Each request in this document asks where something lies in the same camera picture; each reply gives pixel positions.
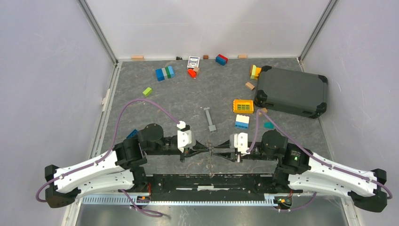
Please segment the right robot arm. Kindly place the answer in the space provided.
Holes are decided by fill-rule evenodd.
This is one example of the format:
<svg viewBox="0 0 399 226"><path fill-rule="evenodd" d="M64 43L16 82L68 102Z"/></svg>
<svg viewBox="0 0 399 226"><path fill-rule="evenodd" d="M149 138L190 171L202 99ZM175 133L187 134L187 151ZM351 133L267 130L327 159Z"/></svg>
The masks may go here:
<svg viewBox="0 0 399 226"><path fill-rule="evenodd" d="M272 194L310 191L351 199L353 204L366 211L382 212L387 206L388 195L382 191L386 171L358 170L326 159L309 149L301 149L288 141L277 130L269 130L256 142L251 152L251 142L246 133L232 134L217 148L234 149L233 153L218 155L230 161L277 161L277 166L265 184Z"/></svg>

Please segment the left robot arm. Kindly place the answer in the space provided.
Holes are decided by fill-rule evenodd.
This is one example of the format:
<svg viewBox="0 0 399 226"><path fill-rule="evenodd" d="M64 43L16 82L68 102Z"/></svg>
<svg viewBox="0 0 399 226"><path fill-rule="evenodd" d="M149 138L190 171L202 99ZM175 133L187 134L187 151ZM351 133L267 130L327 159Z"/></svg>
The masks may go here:
<svg viewBox="0 0 399 226"><path fill-rule="evenodd" d="M150 192L151 184L143 168L148 155L178 155L184 161L204 152L208 148L197 143L189 125L178 126L177 135L166 137L160 125L148 124L110 152L69 167L46 166L48 187L44 201L51 208L60 208L100 192Z"/></svg>

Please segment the perforated metal ring plate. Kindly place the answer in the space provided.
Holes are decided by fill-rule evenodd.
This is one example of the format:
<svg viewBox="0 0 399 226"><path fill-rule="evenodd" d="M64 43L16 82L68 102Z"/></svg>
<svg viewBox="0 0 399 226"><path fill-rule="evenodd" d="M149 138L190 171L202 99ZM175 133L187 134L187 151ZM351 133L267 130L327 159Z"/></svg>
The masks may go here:
<svg viewBox="0 0 399 226"><path fill-rule="evenodd" d="M208 164L207 164L207 168L209 169L209 177L213 178L215 175L215 172L213 170L212 158L213 158L213 153L214 153L215 148L209 139L206 140L205 145L209 151Z"/></svg>

